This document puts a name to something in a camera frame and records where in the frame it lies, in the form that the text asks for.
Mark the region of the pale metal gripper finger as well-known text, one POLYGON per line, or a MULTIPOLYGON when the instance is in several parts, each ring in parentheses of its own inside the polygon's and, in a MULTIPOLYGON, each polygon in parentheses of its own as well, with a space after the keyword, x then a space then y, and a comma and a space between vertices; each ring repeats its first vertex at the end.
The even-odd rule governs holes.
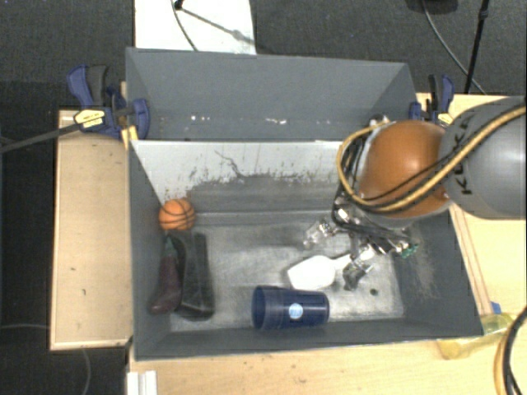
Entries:
POLYGON ((371 246, 367 243, 359 244, 350 259, 351 268, 368 268, 371 265, 371 246))
POLYGON ((344 290, 355 290, 358 287, 360 280, 365 277, 372 268, 372 264, 360 265, 349 263, 342 272, 344 290))

